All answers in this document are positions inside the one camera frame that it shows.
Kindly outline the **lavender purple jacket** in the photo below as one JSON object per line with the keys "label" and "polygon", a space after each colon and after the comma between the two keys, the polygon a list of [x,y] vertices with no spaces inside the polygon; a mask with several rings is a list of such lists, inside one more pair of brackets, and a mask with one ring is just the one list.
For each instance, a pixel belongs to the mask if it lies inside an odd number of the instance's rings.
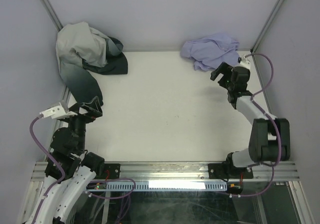
{"label": "lavender purple jacket", "polygon": [[225,62],[231,66],[238,63],[239,41],[226,33],[216,33],[183,44],[180,56],[193,61],[195,70],[215,70]]}

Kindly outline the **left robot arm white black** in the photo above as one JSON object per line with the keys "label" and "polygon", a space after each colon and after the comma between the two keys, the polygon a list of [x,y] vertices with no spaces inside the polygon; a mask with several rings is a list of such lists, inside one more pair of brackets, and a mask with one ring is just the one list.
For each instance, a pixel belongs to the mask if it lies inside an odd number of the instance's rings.
{"label": "left robot arm white black", "polygon": [[[252,95],[247,90],[250,67],[240,64],[232,67],[222,62],[211,73],[210,79],[215,80],[218,74],[223,74],[218,83],[228,90],[228,100],[234,107],[237,107],[239,101]],[[70,108],[64,104],[59,102],[42,111],[30,124],[30,134],[48,157],[48,164],[40,197],[30,217],[23,223],[65,223],[85,187],[105,172],[104,158],[92,152],[85,154],[86,125],[103,115],[98,96],[86,102],[75,103]],[[35,123],[48,117],[68,124],[53,134],[51,151],[47,151],[34,134]],[[248,164],[239,162],[240,153],[228,154],[226,160],[219,164],[227,177],[240,171],[243,173],[247,169]]]}

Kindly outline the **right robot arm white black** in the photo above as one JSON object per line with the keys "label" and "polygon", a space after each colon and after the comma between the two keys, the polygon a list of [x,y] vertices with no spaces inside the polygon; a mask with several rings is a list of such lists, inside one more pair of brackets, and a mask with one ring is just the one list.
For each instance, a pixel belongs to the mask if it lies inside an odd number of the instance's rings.
{"label": "right robot arm white black", "polygon": [[83,149],[107,163],[203,164],[197,178],[227,180],[289,157],[288,121],[258,108],[247,93],[232,99],[217,83],[102,92],[102,116],[86,125]]}

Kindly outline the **grey and dark green jacket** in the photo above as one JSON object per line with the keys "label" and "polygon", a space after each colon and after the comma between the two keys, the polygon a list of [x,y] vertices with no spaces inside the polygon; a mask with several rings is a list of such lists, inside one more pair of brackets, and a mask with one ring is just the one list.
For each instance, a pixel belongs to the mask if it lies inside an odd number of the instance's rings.
{"label": "grey and dark green jacket", "polygon": [[61,79],[77,102],[89,103],[103,94],[91,73],[126,75],[129,65],[120,40],[109,37],[86,22],[68,24],[57,35],[56,57]]}

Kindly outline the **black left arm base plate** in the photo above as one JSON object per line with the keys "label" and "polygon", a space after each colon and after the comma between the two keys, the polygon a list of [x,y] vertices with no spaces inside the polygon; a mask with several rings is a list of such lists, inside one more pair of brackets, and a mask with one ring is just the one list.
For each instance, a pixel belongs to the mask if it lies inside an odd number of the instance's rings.
{"label": "black left arm base plate", "polygon": [[121,165],[119,163],[105,163],[96,175],[96,179],[118,179],[120,176]]}

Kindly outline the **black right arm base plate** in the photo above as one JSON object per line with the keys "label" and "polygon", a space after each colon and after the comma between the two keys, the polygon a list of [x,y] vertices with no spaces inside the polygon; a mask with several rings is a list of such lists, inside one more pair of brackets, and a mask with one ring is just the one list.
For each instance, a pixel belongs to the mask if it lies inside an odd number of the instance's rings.
{"label": "black right arm base plate", "polygon": [[253,179],[253,172],[248,171],[245,167],[234,167],[227,163],[209,163],[208,165],[209,179]]}

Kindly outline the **aluminium right corner post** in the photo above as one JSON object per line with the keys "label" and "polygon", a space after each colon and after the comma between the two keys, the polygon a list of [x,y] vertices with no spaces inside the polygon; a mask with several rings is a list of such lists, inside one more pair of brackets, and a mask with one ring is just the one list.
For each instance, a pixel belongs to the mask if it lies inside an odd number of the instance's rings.
{"label": "aluminium right corner post", "polygon": [[258,34],[258,37],[256,38],[253,46],[250,49],[251,53],[254,53],[257,51],[257,49],[259,48],[259,46],[261,45],[265,35],[267,34],[267,32],[269,31],[272,23],[274,22],[274,20],[276,19],[282,5],[284,4],[286,0],[277,0],[274,7],[271,10],[271,13],[269,14],[265,24],[263,25],[262,30],[260,31],[260,33]]}

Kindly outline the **aluminium corner post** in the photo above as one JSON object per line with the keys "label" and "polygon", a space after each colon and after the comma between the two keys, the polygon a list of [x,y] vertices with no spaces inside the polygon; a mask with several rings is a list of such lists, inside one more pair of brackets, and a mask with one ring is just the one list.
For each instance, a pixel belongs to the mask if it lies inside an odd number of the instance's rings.
{"label": "aluminium corner post", "polygon": [[271,10],[271,13],[269,14],[265,24],[263,25],[262,30],[260,31],[260,33],[258,34],[258,37],[256,38],[253,46],[250,49],[251,53],[254,53],[257,51],[257,49],[259,48],[259,46],[261,45],[265,35],[267,34],[267,32],[269,31],[272,23],[274,22],[274,20],[276,19],[282,5],[284,4],[286,0],[277,0],[274,7]]}
{"label": "aluminium corner post", "polygon": [[40,2],[42,3],[48,16],[50,17],[51,21],[53,22],[53,25],[55,26],[55,28],[59,32],[63,28],[63,25],[62,25],[61,21],[59,20],[59,17],[56,14],[52,4],[50,3],[50,0],[40,0]]}

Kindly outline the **aluminium mounting rail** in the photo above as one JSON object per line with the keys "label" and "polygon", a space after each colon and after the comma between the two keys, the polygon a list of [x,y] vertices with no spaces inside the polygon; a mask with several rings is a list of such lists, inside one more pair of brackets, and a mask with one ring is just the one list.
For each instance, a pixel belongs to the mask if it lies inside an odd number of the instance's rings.
{"label": "aluminium mounting rail", "polygon": [[[210,181],[208,164],[210,162],[107,162],[120,164],[120,178],[132,178],[136,181],[145,180],[204,180]],[[43,181],[47,162],[36,162],[31,181]],[[294,162],[282,162],[274,168],[275,182],[300,181]],[[267,166],[255,166],[251,170],[253,179],[243,179],[244,182],[268,182],[272,170]]]}

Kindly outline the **aluminium left corner post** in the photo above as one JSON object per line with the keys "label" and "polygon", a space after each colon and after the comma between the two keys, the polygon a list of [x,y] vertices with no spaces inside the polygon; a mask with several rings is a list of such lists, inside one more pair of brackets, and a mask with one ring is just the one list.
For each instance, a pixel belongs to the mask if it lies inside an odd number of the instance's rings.
{"label": "aluminium left corner post", "polygon": [[42,3],[48,16],[50,17],[51,21],[53,22],[53,25],[55,26],[55,28],[59,32],[63,28],[63,25],[62,25],[61,21],[59,20],[59,17],[56,14],[52,4],[50,3],[50,0],[40,0],[40,2]]}

